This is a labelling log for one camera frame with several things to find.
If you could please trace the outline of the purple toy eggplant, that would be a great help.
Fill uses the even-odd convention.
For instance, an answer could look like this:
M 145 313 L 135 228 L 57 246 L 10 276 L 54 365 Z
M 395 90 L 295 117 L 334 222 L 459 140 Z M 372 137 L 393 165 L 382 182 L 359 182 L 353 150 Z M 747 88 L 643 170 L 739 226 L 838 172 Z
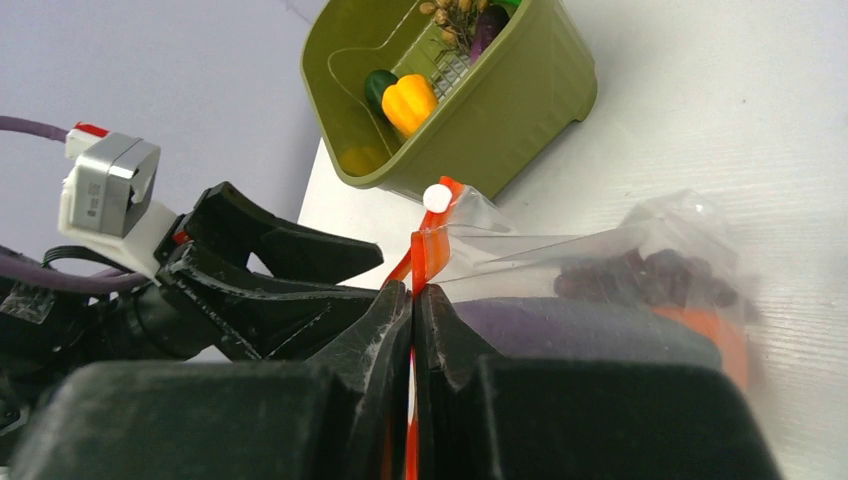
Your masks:
M 722 366 L 717 347 L 705 336 L 632 306 L 495 297 L 458 302 L 454 309 L 505 356 Z

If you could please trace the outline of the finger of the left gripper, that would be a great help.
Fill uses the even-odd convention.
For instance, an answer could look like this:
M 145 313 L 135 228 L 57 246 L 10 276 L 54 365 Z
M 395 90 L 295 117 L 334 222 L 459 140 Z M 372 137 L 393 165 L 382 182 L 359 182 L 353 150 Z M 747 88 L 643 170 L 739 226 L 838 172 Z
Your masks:
M 157 273 L 161 295 L 181 315 L 180 330 L 230 360 L 304 359 L 351 326 L 376 299 L 374 289 L 345 280 L 383 262 L 368 242 L 286 247 L 284 272 L 248 269 L 244 246 L 189 241 L 175 248 Z
M 376 244 L 279 218 L 229 182 L 203 192 L 176 224 L 175 243 L 202 247 L 235 267 L 254 255 L 276 278 L 332 285 L 384 262 Z

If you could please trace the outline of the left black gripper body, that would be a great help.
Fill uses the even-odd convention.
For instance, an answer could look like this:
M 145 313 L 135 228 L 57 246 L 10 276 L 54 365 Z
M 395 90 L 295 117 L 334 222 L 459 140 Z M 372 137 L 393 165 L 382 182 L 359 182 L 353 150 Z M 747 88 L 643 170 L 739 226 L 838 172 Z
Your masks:
M 220 295 L 112 266 L 61 273 L 1 250 L 1 461 L 73 371 L 112 360 L 188 360 L 222 337 Z

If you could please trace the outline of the clear zip bag orange zipper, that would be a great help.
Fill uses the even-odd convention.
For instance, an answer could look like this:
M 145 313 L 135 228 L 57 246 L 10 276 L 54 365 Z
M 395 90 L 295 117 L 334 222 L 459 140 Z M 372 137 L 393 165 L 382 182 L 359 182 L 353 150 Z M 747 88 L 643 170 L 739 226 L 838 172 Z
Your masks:
M 413 293 L 410 479 L 776 479 L 744 397 L 736 253 L 690 191 L 521 236 L 449 178 L 392 272 Z

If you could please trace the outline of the dark red grape bunch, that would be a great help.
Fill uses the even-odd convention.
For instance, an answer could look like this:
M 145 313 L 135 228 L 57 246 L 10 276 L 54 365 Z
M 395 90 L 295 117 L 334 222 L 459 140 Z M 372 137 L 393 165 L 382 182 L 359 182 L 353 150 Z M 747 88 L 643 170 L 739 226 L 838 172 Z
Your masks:
M 738 325 L 760 321 L 758 308 L 739 281 L 706 258 L 673 248 L 568 258 L 549 279 L 547 293 L 563 305 L 607 314 L 680 307 L 712 311 Z

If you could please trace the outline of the orange toy fruit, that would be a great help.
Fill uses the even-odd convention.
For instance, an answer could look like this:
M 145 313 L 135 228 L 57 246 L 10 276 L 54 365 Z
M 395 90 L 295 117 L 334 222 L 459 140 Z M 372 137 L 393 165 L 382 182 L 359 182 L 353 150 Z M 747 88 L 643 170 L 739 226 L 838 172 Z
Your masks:
M 706 337 L 721 355 L 723 372 L 743 391 L 749 387 L 750 362 L 747 337 L 740 327 L 717 313 L 698 308 L 653 307 L 658 315 L 670 318 Z

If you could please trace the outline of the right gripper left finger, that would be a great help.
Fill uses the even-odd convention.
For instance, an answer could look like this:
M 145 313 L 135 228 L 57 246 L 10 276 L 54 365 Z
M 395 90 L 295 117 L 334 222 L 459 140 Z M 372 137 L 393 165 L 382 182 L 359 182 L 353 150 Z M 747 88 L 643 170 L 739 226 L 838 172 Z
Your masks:
M 13 451 L 12 479 L 401 479 L 411 302 L 397 281 L 303 361 L 101 362 Z

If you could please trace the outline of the olive green plastic bin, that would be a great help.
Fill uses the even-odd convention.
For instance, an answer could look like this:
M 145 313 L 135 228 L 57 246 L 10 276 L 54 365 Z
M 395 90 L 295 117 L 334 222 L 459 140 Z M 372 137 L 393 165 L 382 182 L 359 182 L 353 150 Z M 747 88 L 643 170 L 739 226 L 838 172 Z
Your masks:
M 510 20 L 479 60 L 442 39 L 423 1 L 330 1 L 302 73 L 338 178 L 411 199 L 442 177 L 498 195 L 597 96 L 595 63 L 560 1 L 490 1 Z M 438 107 L 409 138 L 364 95 L 377 69 L 426 77 Z

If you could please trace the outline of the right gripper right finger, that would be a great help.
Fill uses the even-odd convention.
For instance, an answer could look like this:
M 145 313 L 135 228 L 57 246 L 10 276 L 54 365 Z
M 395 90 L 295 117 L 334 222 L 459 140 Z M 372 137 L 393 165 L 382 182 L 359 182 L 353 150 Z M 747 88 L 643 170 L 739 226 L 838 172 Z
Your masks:
M 715 369 L 498 353 L 430 285 L 414 301 L 415 479 L 777 479 Z

